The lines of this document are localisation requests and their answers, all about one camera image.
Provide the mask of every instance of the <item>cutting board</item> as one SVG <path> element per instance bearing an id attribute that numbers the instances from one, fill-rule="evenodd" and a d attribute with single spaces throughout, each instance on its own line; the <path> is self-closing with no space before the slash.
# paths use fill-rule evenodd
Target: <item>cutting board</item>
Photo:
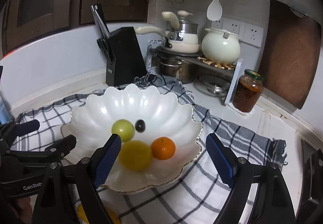
<path id="1" fill-rule="evenodd" d="M 270 0 L 267 38 L 258 70 L 265 76 L 264 87 L 301 109 L 315 76 L 320 47 L 319 23 Z"/>

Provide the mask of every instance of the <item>blue gripper pad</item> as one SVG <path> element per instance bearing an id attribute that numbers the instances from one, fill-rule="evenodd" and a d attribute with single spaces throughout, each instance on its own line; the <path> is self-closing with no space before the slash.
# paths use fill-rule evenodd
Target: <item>blue gripper pad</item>
<path id="1" fill-rule="evenodd" d="M 120 150 L 121 138 L 118 135 L 113 134 L 104 145 L 104 147 L 100 150 L 99 157 L 102 157 L 102 159 L 98 161 L 95 169 L 95 176 L 93 181 L 95 188 L 98 188 L 107 180 L 107 177 L 114 162 L 117 159 Z"/>
<path id="2" fill-rule="evenodd" d="M 224 184 L 229 188 L 233 188 L 233 177 L 237 171 L 235 162 L 235 154 L 230 148 L 223 146 L 218 137 L 211 133 L 206 137 L 206 150 L 209 153 L 212 162 L 219 173 L 219 176 Z"/>

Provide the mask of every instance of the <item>green apple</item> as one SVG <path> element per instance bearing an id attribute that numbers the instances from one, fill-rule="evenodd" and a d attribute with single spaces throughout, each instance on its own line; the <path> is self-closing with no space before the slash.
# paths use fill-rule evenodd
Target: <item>green apple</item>
<path id="1" fill-rule="evenodd" d="M 132 140 L 135 134 L 135 128 L 132 123 L 126 119 L 119 119 L 114 122 L 111 128 L 112 134 L 118 134 L 122 143 Z"/>

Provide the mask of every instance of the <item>white scalloped bowl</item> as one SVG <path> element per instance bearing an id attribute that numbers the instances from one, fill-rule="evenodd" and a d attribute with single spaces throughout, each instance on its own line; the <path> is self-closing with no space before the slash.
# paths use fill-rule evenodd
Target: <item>white scalloped bowl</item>
<path id="1" fill-rule="evenodd" d="M 76 164 L 81 158 L 91 157 L 111 135 L 111 127 L 118 119 L 127 119 L 133 125 L 138 119 L 146 123 L 143 133 L 135 131 L 132 140 L 150 145 L 156 138 L 171 138 L 176 151 L 167 160 L 153 158 L 143 172 L 126 169 L 117 159 L 105 186 L 124 194 L 137 193 L 149 187 L 177 180 L 185 165 L 201 153 L 197 140 L 202 123 L 193 120 L 193 107 L 181 105 L 175 93 L 161 94 L 157 87 L 145 90 L 130 84 L 124 90 L 109 87 L 102 96 L 89 95 L 83 107 L 73 107 L 71 123 L 63 125 L 62 135 L 74 135 L 76 147 L 65 158 Z"/>

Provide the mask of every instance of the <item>lemon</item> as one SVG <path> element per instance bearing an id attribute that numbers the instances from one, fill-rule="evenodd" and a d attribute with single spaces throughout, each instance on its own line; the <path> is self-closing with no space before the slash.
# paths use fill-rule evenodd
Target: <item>lemon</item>
<path id="1" fill-rule="evenodd" d="M 105 210 L 107 211 L 108 215 L 110 216 L 111 220 L 113 221 L 114 224 L 121 224 L 119 218 L 118 218 L 118 215 L 117 213 L 115 213 L 114 211 L 112 211 L 111 209 L 109 208 L 105 208 Z M 85 212 L 84 212 L 84 209 L 83 209 L 83 206 L 82 204 L 79 204 L 78 205 L 78 209 L 77 209 L 77 214 L 78 214 L 78 217 L 83 220 L 84 222 L 86 222 L 87 224 L 88 223 L 88 218 L 86 217 L 85 215 Z"/>
<path id="2" fill-rule="evenodd" d="M 133 138 L 133 135 L 135 134 L 135 128 L 130 121 L 126 119 L 119 119 L 112 125 L 111 133 L 118 134 L 121 137 L 121 141 L 123 143 Z"/>
<path id="3" fill-rule="evenodd" d="M 150 146 L 146 143 L 132 140 L 122 144 L 118 158 L 127 169 L 143 171 L 150 165 L 152 152 Z"/>

